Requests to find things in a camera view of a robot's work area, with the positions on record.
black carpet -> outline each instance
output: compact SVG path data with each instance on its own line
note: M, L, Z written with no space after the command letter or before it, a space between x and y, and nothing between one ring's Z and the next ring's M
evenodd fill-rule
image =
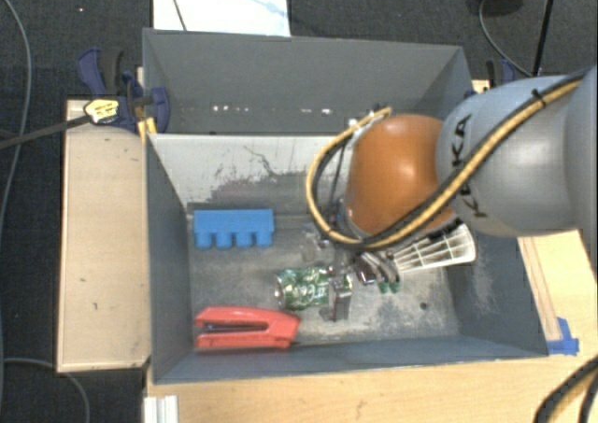
M123 68L141 64L141 29L151 25L151 0L11 0L29 35L34 87L28 130L64 118L68 95L86 93L74 61L90 46L124 49ZM566 73L596 63L598 0L555 0L543 70ZM488 0L495 41L531 69L545 0ZM480 0L288 0L293 35L359 37L463 46L474 78L498 55L477 21ZM25 54L18 28L0 4L0 129L16 133L24 94ZM12 150L0 151L3 189ZM60 255L62 137L22 149L0 253L5 354L54 360ZM140 420L142 374L79 374L93 422ZM6 368L3 422L78 422L77 392L51 372Z

bin floor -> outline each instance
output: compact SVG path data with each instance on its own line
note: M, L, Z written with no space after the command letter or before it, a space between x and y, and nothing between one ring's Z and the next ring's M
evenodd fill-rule
M192 313L210 305L243 305L278 309L275 273L306 267L301 258L303 216L276 217L273 245L267 248L194 247L189 226ZM449 283L444 269L405 275L398 293L381 294L352 275L353 297L349 319L325 321L321 307L294 312L302 323L296 340L302 345L381 339L435 337L459 333Z

black stand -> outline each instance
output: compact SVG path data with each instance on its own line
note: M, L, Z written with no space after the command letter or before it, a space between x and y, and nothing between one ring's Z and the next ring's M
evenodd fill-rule
M544 52L544 44L546 43L546 35L548 33L548 24L550 22L550 14L552 13L552 4L554 0L546 0L546 7L544 8L544 19L542 20L542 31L540 32L540 40L538 48L535 53L534 69L532 76L540 74L540 62L542 61L542 53Z

red stapler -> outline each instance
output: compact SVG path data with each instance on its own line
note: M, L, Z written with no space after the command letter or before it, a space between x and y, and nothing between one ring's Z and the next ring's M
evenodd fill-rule
M299 328L293 315L262 308L214 306L195 316L195 348L288 348Z

gray bin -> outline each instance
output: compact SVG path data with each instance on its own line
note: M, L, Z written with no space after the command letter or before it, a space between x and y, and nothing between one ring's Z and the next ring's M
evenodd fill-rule
M377 104L444 118L471 81L457 47L325 38L146 30L143 64L146 87L164 85L173 107L168 134L146 148L155 383L548 354L517 242L483 235L474 264L408 276L396 295L355 284L346 322L298 312L289 351L197 354L204 307L276 308L274 272L302 265L306 167L332 134ZM194 248L195 208L263 206L272 247Z

